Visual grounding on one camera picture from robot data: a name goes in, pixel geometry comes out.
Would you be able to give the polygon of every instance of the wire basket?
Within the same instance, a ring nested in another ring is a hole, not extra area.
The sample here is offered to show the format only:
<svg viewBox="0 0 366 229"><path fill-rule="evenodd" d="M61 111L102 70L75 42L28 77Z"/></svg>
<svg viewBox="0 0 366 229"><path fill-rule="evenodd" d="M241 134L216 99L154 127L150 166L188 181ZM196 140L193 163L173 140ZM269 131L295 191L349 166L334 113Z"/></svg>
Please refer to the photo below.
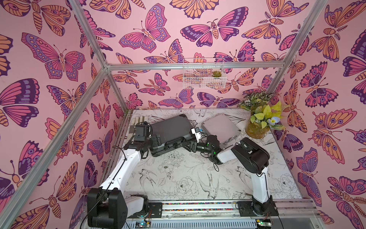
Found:
<svg viewBox="0 0 366 229"><path fill-rule="evenodd" d="M200 63L201 58L186 58L189 62ZM190 66L187 63L183 64L183 88L212 88L222 89L226 83L226 73L221 62L205 63L202 67ZM214 71L221 72L221 77L213 77Z"/></svg>

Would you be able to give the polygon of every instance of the butterfly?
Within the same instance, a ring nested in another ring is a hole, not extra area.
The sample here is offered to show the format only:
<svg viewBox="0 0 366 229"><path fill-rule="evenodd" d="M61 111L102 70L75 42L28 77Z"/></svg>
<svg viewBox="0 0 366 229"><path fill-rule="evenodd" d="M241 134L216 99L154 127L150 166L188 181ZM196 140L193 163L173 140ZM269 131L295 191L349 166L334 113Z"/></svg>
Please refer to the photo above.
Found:
<svg viewBox="0 0 366 229"><path fill-rule="evenodd" d="M272 97L272 99L269 101L272 105L275 105L276 103L278 103L278 101L280 100L278 98L278 96L280 96L281 94L279 93L280 90L283 88L283 86L285 85L285 79L283 79L282 81L280 81L274 91L274 95Z"/></svg>
<svg viewBox="0 0 366 229"><path fill-rule="evenodd" d="M186 39L196 42L197 47L204 45L212 45L212 36L215 39L219 38L219 33L224 41L228 41L230 37L236 36L239 33L239 29L232 28L230 26L240 27L248 15L247 7L240 7L223 16L216 24L213 20L211 26L208 25L189 25L184 27L180 33Z"/></svg>
<svg viewBox="0 0 366 229"><path fill-rule="evenodd" d="M151 102L150 100L148 102L149 102L149 108L151 108L151 109L160 108L160 107L158 107L158 105L156 105L155 103Z"/></svg>
<svg viewBox="0 0 366 229"><path fill-rule="evenodd" d="M86 91L86 83L81 83L76 89L75 93L66 91L56 86L48 85L48 91L52 94L53 99L58 105L61 105L62 113L64 114L64 120L69 116L73 108L80 101L81 97Z"/></svg>
<svg viewBox="0 0 366 229"><path fill-rule="evenodd" d="M296 56L295 58L291 61L290 66L288 67L287 73L290 73L290 79L294 78L296 73L301 72L302 70L304 70L306 68L306 64L299 62L300 60L296 60Z"/></svg>
<svg viewBox="0 0 366 229"><path fill-rule="evenodd" d="M321 207L320 191L317 183L313 180L314 174L312 174L318 164L317 150L311 147L309 151L305 151L303 157L296 157L296 164L302 170L301 173L298 173L298 182L306 187L307 194L314 200L315 205Z"/></svg>
<svg viewBox="0 0 366 229"><path fill-rule="evenodd" d="M285 92L285 94L283 96L283 100L285 101L285 103L287 105L290 105L289 107L286 107L283 111L290 112L287 117L287 124L290 127L295 126L302 132L306 133L307 127L305 125L305 122L302 119L302 117L295 111L295 109L297 109L297 106L295 104L297 87L298 87L298 82L295 79L294 82L292 83L290 89L288 90L288 92Z"/></svg>
<svg viewBox="0 0 366 229"><path fill-rule="evenodd" d="M109 113L111 111L111 106L109 105L107 109L105 108L105 104L103 105L103 109L99 104L99 109L97 106L94 105L94 103L90 104L91 110L94 113L94 120L97 122L98 128L102 128L104 126L107 128L108 120L109 120Z"/></svg>
<svg viewBox="0 0 366 229"><path fill-rule="evenodd" d="M19 105L22 103L36 104L40 86L38 81L32 78L18 80L7 86L0 93L0 124L8 126L7 115L19 126L26 127L31 118L36 117L38 109L33 106Z"/></svg>
<svg viewBox="0 0 366 229"><path fill-rule="evenodd" d="M122 54L116 53L116 56L121 64L133 64L133 62L130 58L128 58ZM113 78L117 82L125 82L127 84L134 84L136 86L136 88L139 88L138 82L134 78L132 78L132 76L137 77L136 73L146 73L148 71L149 70L123 70L123 71L118 71L118 73L121 73L121 74L115 74L115 75L113 75Z"/></svg>
<svg viewBox="0 0 366 229"><path fill-rule="evenodd" d="M366 181L363 179L354 181L344 176L339 177L339 181L335 177L328 177L328 181L333 185L330 187L333 192L327 190L326 193L332 201L337 201L336 206L338 211L347 216L355 228L363 229L362 222L357 212L351 206L351 203L364 216L364 211L357 203L364 204L365 199L363 197L350 197L350 195L361 195L365 193Z"/></svg>
<svg viewBox="0 0 366 229"><path fill-rule="evenodd" d="M238 92L239 91L238 84L243 85L243 86L251 85L254 82L253 77L257 73L257 71L258 71L257 67L249 69L244 74L242 74L236 81L235 81L235 78L234 78L230 82L226 82L224 88L222 88L221 83L208 83L207 86L209 88L214 88L216 90L218 89L218 93L224 94L224 93L229 92L229 90L231 89L231 85L232 85L232 87Z"/></svg>
<svg viewBox="0 0 366 229"><path fill-rule="evenodd" d="M172 0L169 3L172 7L184 9L184 14L188 18L200 18L205 10L214 10L219 4L219 0Z"/></svg>
<svg viewBox="0 0 366 229"><path fill-rule="evenodd" d="M126 106L128 109L136 109L136 107L138 106L142 106L143 102L141 99L138 99L137 94L136 93L132 93L129 95L128 100L126 99L126 97L124 98L126 101Z"/></svg>
<svg viewBox="0 0 366 229"><path fill-rule="evenodd" d="M123 109L122 109L122 107L120 105L118 105L117 103L114 103L113 104L113 108L116 111L116 117L117 118L120 118L120 117L123 117L124 116Z"/></svg>
<svg viewBox="0 0 366 229"><path fill-rule="evenodd" d="M138 90L142 93L149 93L150 95L160 95L163 96L165 91L170 91L170 87L167 86L167 82L162 79L159 73L155 73L155 83L151 79L149 79L151 84L144 84L146 87L150 88L142 88Z"/></svg>
<svg viewBox="0 0 366 229"><path fill-rule="evenodd" d="M289 153L292 150L297 151L304 147L300 139L292 134L288 134L288 130L273 130L273 134L275 135L277 141L281 139L283 141L283 148L286 149Z"/></svg>
<svg viewBox="0 0 366 229"><path fill-rule="evenodd" d="M324 78L322 81L320 81L325 73L326 66L327 62L320 62L319 65L312 66L310 72L306 74L300 81L301 87L312 87L306 91L307 93L312 92L305 99L305 104L308 107L316 107L318 104L325 107L329 102L334 102L338 96L338 93L333 90L328 88L319 88L320 86L327 85L320 85L321 82L325 80Z"/></svg>
<svg viewBox="0 0 366 229"><path fill-rule="evenodd" d="M33 52L33 57L45 63L45 68L50 79L60 79L62 72L66 71L69 80L78 81L78 70L83 68L85 56L81 52L71 51L65 56L58 53L44 40L35 35L23 33L22 42Z"/></svg>
<svg viewBox="0 0 366 229"><path fill-rule="evenodd" d="M342 109L336 110L334 112L330 112L327 115L325 112L315 115L315 125L317 126L317 130L314 130L312 138L308 138L314 140L318 146L322 146L323 150L333 159L336 160L337 163L344 164L344 157L341 149L339 148L336 141L331 137L334 136L334 129L344 126L348 122L350 122L357 114L356 111L352 109Z"/></svg>
<svg viewBox="0 0 366 229"><path fill-rule="evenodd" d="M343 60L343 66L345 66L343 76L348 77L350 75L359 74L355 80L363 80L366 79L366 30L363 31L355 44L351 49L351 53L361 59L358 59L353 56L348 56ZM366 104L366 80L362 81L356 87L354 87L351 91L352 94L358 95L360 97L360 102Z"/></svg>
<svg viewBox="0 0 366 229"><path fill-rule="evenodd" d="M337 62L339 60L339 51L336 40L340 40L340 36L337 32L344 30L347 25L342 26L358 16L366 9L366 1L357 1L349 4L344 10L342 7L334 10L334 12L329 11L329 5L325 8L324 19L325 22L333 28L338 28L337 31L332 28L327 28L323 30L323 33L330 35L328 37L321 37L315 40L307 49L310 51L312 48L316 48L318 52L323 51L323 56L329 60Z"/></svg>
<svg viewBox="0 0 366 229"><path fill-rule="evenodd" d="M53 120L52 118L47 118L47 122L45 123L47 129L46 132L48 133L48 138L52 139L57 131L60 129L61 125ZM71 151L73 154L80 154L84 148L84 140L86 135L88 134L89 130L89 121L85 120L83 123L79 125L79 127L75 131L74 130L66 137L65 141L62 143L61 148L57 152L57 160L54 162L54 165L57 164L57 161L65 156Z"/></svg>
<svg viewBox="0 0 366 229"><path fill-rule="evenodd" d="M115 130L115 137L117 137L118 131L119 131L119 125L116 123L115 120L113 120L113 128Z"/></svg>
<svg viewBox="0 0 366 229"><path fill-rule="evenodd" d="M0 34L0 47L0 55L8 53L13 47L13 39ZM10 62L6 56L0 56L0 76L8 75L10 69Z"/></svg>
<svg viewBox="0 0 366 229"><path fill-rule="evenodd" d="M277 53L275 53L275 55L277 57L274 57L269 52L264 52L264 53L262 53L261 58L262 58L262 61L283 61L286 57L286 52L282 53L280 56L278 56Z"/></svg>
<svg viewBox="0 0 366 229"><path fill-rule="evenodd" d="M91 152L92 155L96 155L98 162L103 159L104 152L105 154L109 154L111 151L111 142L113 138L113 129L110 129L108 133L105 135L104 140L93 140L88 143L87 150Z"/></svg>
<svg viewBox="0 0 366 229"><path fill-rule="evenodd" d="M183 103L191 104L194 102L192 99L192 95L193 95L193 88L188 87L183 89L179 93L179 95L175 96L175 98L171 97L171 99L163 99L162 101L158 102L158 104L160 106L166 106L166 107L173 106L174 108L182 108Z"/></svg>
<svg viewBox="0 0 366 229"><path fill-rule="evenodd" d="M1 6L10 14L23 17L30 11L30 5L32 5L33 21L39 34L42 30L42 17L46 21L48 27L56 35L63 36L65 34L65 28L62 25L70 19L71 13L68 9L60 5L45 5L40 7L39 1L24 1L24 0L11 0L0 1Z"/></svg>
<svg viewBox="0 0 366 229"><path fill-rule="evenodd" d="M116 35L114 35L111 32L106 31L105 29L97 28L97 24L95 23L94 19L91 17L89 11L87 11L87 10L83 10L83 11L84 11L84 15L85 15L86 19L89 22L91 30L94 33L95 39L97 40L99 47L104 50L113 51L113 49L111 47L109 47L105 43L101 42L103 40L101 37L115 37ZM79 29L81 32L80 48L83 48L86 44L88 44L88 46L89 46L88 38L86 37L83 28L81 27L78 19L76 18L76 15L75 15L75 19L76 19L76 22L78 23L78 26L79 26ZM93 58L93 56L94 56L94 51L93 51L92 47L90 47L90 57Z"/></svg>
<svg viewBox="0 0 366 229"><path fill-rule="evenodd" d="M132 49L142 48L151 53L156 49L154 40L163 42L170 38L168 31L163 27L167 22L164 16L165 7L159 3L155 4L147 13L145 19L145 28L141 32L132 32L124 35L119 44L122 47Z"/></svg>
<svg viewBox="0 0 366 229"><path fill-rule="evenodd" d="M292 161L292 158L291 160L286 159L286 163L290 170L294 167L294 162Z"/></svg>
<svg viewBox="0 0 366 229"><path fill-rule="evenodd" d="M215 52L214 58L215 62L246 62L246 61L254 61L254 54L257 50L255 47L253 47L253 43L250 41L247 41L243 44L243 46L240 48L238 55L236 57L237 49L235 50L235 55L233 55L231 52L230 55L227 55L222 52ZM231 72L232 69L225 69L226 74Z"/></svg>
<svg viewBox="0 0 366 229"><path fill-rule="evenodd" d="M239 99L222 99L222 97L215 97L209 93L198 92L198 99L202 102L199 104L204 105L206 107L210 107L211 105L216 106L217 108L226 108L228 106L234 106L240 102Z"/></svg>
<svg viewBox="0 0 366 229"><path fill-rule="evenodd" d="M141 0L132 0L137 6L146 9ZM116 0L116 1L106 1L106 0L92 0L89 6L94 10L106 11L112 13L116 11L116 17L121 19L127 19L131 15L131 6L128 0Z"/></svg>
<svg viewBox="0 0 366 229"><path fill-rule="evenodd" d="M57 218L61 218L61 207L60 204L57 203L57 201L68 201L70 200L76 193L76 173L78 171L78 163L75 162L71 165L71 167L68 169L68 171L65 174L65 177L63 178L60 187L56 193L56 196L53 196L55 191L53 191L52 195L48 197L48 199L45 198L38 198L38 199L44 199L49 200L49 203L37 208L34 208L26 213L21 214L18 216L13 225L11 225L11 229L20 229L20 228L46 228L48 218L49 218L49 212L50 208L52 208L53 214Z"/></svg>
<svg viewBox="0 0 366 229"><path fill-rule="evenodd" d="M329 217L327 214L325 214L323 211L318 210L319 216L323 220L324 224L332 224L334 223L334 220Z"/></svg>
<svg viewBox="0 0 366 229"><path fill-rule="evenodd" d="M300 7L294 7L294 4L291 1L287 1L285 3L285 0L267 0L269 12L272 14L273 18L271 18L271 15L268 12L265 12L264 14L266 16L266 19L260 21L259 23L270 23L260 25L251 30L248 30L247 32L242 34L242 37L250 39L258 39L263 36L264 39L270 39L273 37L276 39L276 44L278 44L281 40L281 32L274 25L281 25L284 23L284 21L279 18L289 17L298 14L308 5L309 3L305 3Z"/></svg>
<svg viewBox="0 0 366 229"><path fill-rule="evenodd" d="M81 214L84 212L84 206L87 204L87 195L90 188L97 184L98 170L95 170L94 163L91 159L88 159L84 169L84 188L81 187L81 194L83 194L78 203L75 206L74 212L70 220L69 229L74 229L80 220Z"/></svg>

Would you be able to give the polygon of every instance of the butterfly wing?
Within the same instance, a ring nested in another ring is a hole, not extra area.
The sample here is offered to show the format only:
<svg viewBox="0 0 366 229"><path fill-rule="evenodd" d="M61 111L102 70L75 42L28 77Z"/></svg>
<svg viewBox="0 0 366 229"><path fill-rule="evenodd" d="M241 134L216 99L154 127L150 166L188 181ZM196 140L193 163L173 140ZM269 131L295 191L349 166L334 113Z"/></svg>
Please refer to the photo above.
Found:
<svg viewBox="0 0 366 229"><path fill-rule="evenodd" d="M100 128L102 128L102 119L101 119L100 111L97 108L97 106L94 105L94 103L91 103L90 106L91 106L91 110L94 113L94 121L97 122L98 128L100 129Z"/></svg>
<svg viewBox="0 0 366 229"><path fill-rule="evenodd" d="M81 151L84 148L84 140L86 138L86 135L88 134L89 130L89 121L86 120L80 126L75 130L71 151L74 154L81 154Z"/></svg>
<svg viewBox="0 0 366 229"><path fill-rule="evenodd" d="M112 138L113 138L113 129L110 129L104 138L105 154L109 154L109 152L111 151Z"/></svg>
<svg viewBox="0 0 366 229"><path fill-rule="evenodd" d="M278 48L279 50L283 51L285 49L288 49L289 47L291 47L292 42L295 40L297 33L288 35L287 37L285 37L283 39L283 41L280 44L280 47Z"/></svg>
<svg viewBox="0 0 366 229"><path fill-rule="evenodd" d="M56 198L59 201L68 201L76 193L76 173L78 172L78 163L75 162L66 172L60 187L56 193Z"/></svg>

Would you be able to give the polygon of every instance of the butterfly wallpaper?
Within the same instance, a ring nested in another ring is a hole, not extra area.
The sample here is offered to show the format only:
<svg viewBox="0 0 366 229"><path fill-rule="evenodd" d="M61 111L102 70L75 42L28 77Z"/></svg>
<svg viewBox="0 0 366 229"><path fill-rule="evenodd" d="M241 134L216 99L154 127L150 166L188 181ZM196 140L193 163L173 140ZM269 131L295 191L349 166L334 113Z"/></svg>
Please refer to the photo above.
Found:
<svg viewBox="0 0 366 229"><path fill-rule="evenodd" d="M82 48L88 43L81 42L79 25L67 1L15 0L1 1L0 5L1 17L7 21L0 29L1 212L88 90L101 65L91 58L90 48ZM94 33L103 39L112 36L99 27ZM88 151L88 143L105 139L111 131L106 140L109 147L102 149L110 155L116 140L113 124L119 127L124 117L124 112L116 114L113 110L108 127L99 129L91 103L105 104L109 109L112 104L121 107L105 79L12 228L76 227L83 212L80 203L102 178L103 162ZM24 221L30 212L36 213L33 221Z"/></svg>
<svg viewBox="0 0 366 229"><path fill-rule="evenodd" d="M295 151L282 133L274 134L301 193L313 199L326 227L363 229L366 1L328 4L287 69L278 97L286 105L286 137L291 134L303 148Z"/></svg>

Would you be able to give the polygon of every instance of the small potted succulent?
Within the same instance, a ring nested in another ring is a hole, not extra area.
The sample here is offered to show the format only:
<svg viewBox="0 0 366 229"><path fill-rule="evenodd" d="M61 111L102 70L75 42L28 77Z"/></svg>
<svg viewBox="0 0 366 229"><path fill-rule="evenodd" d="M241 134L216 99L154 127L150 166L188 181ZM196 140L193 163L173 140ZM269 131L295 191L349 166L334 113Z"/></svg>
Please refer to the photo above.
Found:
<svg viewBox="0 0 366 229"><path fill-rule="evenodd" d="M245 127L245 132L252 138L263 138L270 129L283 130L284 126L279 125L282 105L279 101L274 106L267 105L274 94L265 92L253 92L247 95L239 107L250 111L251 117Z"/></svg>

